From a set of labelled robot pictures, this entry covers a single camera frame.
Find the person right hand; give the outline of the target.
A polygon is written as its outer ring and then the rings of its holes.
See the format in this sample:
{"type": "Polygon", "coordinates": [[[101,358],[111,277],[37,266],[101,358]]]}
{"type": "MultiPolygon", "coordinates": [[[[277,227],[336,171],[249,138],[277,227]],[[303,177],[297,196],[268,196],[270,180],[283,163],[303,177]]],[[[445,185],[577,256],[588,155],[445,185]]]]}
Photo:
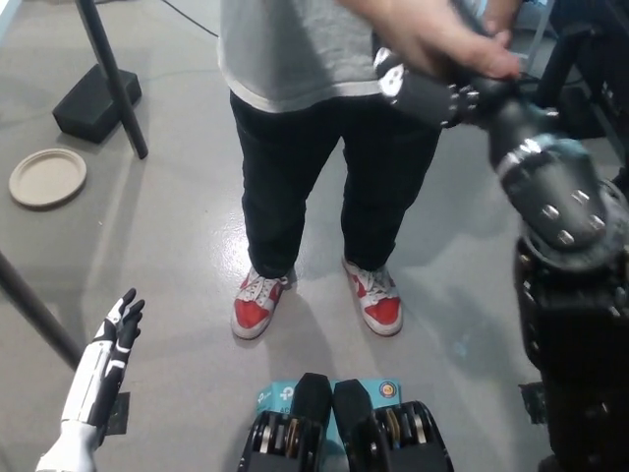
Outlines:
{"type": "Polygon", "coordinates": [[[520,73],[519,58],[507,49],[519,1],[487,3],[483,20],[492,37],[466,27],[448,1],[343,1],[341,5],[367,21],[407,63],[429,74],[445,77],[454,63],[494,79],[520,73]]]}

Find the robot left white black hand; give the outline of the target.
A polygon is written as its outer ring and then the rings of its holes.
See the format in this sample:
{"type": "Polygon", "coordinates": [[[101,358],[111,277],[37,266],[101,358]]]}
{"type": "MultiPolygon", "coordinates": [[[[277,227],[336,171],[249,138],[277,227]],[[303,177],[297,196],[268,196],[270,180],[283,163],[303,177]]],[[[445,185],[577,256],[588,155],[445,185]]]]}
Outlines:
{"type": "Polygon", "coordinates": [[[106,427],[140,334],[144,300],[136,296],[132,288],[118,299],[86,347],[65,402],[63,423],[106,427]]]}

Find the robot right black hand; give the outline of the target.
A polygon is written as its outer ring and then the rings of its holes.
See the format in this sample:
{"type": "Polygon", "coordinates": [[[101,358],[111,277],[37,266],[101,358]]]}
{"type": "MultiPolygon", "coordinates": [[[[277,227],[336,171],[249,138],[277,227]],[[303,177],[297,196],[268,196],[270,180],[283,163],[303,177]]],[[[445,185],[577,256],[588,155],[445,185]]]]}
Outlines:
{"type": "Polygon", "coordinates": [[[384,98],[402,113],[431,126],[452,128],[478,107],[480,94],[471,86],[445,85],[412,72],[386,46],[374,47],[373,67],[384,98]]]}

